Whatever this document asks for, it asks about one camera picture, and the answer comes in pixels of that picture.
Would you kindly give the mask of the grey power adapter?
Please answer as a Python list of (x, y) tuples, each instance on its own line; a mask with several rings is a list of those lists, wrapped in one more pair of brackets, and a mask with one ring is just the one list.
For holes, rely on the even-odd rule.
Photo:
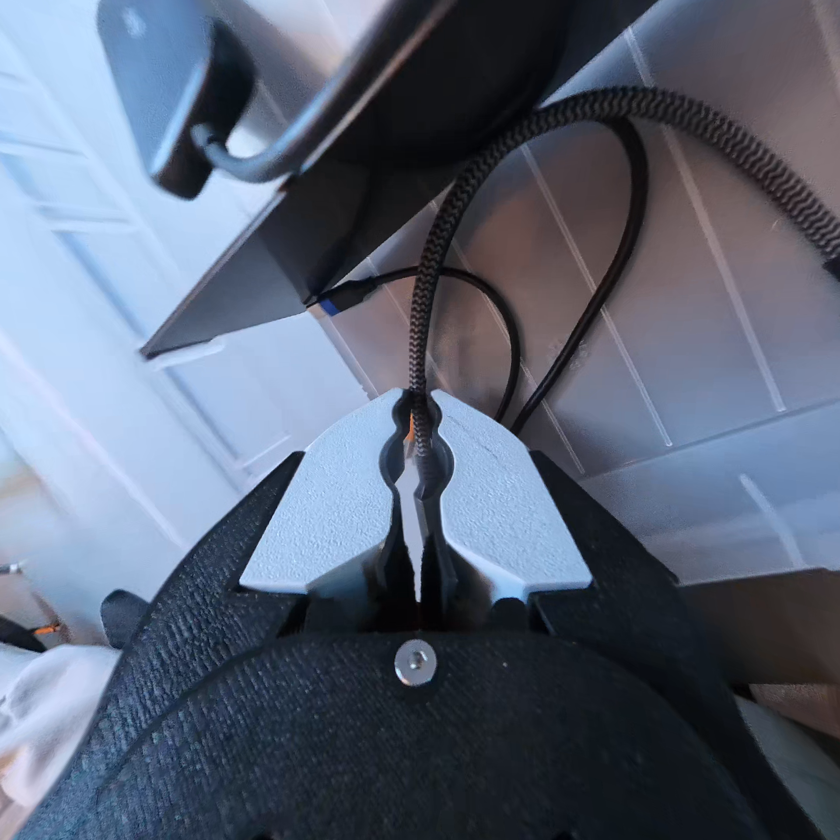
[(256, 85), (248, 51), (209, 2), (100, 1), (98, 35), (150, 179), (193, 200), (213, 167), (192, 129), (225, 142)]

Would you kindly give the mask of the person's beige clothing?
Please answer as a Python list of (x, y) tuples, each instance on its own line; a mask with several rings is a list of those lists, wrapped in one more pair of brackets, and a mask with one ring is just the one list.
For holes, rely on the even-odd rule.
[(2, 801), (31, 812), (87, 733), (120, 651), (63, 644), (34, 653), (2, 644)]

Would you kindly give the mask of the black quilted round pad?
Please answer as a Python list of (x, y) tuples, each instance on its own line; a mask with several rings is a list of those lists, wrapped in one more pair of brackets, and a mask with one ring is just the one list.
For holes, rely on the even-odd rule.
[(454, 168), (654, 4), (455, 2), (314, 170), (364, 183)]

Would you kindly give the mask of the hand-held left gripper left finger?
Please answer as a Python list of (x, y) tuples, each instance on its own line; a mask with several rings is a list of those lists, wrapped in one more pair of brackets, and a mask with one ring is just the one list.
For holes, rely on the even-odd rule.
[(238, 584), (332, 600), (352, 623), (412, 621), (415, 574), (396, 482), (411, 400), (393, 388), (306, 449)]

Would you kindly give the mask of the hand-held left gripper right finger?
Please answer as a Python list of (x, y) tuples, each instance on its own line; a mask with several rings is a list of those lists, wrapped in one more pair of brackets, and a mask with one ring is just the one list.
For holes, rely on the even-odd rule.
[(483, 624), (499, 601), (583, 590), (592, 573), (527, 446), (436, 390), (420, 458), (421, 604), (431, 624)]

